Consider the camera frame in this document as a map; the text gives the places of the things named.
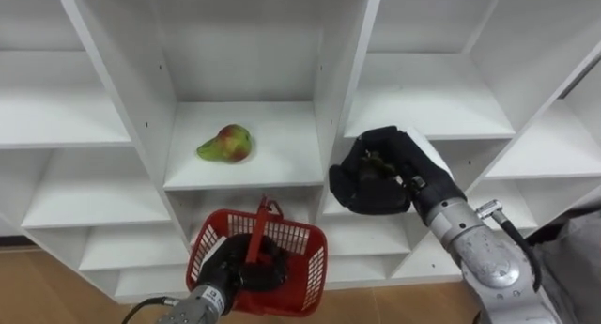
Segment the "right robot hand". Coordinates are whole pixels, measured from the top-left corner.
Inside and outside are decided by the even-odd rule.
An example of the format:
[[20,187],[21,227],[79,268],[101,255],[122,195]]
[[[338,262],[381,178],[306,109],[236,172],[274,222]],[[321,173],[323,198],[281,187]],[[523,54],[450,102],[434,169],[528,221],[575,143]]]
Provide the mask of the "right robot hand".
[[342,207],[367,216],[414,208],[426,218],[446,201],[467,199],[431,142],[394,125],[358,136],[342,162],[330,166],[329,188]]

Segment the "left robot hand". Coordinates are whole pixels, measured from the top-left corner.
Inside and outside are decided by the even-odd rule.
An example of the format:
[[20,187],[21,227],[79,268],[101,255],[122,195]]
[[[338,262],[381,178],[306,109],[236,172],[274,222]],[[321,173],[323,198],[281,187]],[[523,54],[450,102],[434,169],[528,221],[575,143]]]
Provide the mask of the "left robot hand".
[[288,278],[288,253],[267,236],[260,238],[258,252],[268,258],[246,261],[251,239],[251,234],[237,234],[216,244],[213,253],[201,264],[194,283],[194,286],[208,285],[222,292],[224,315],[233,308],[239,292],[271,292]]

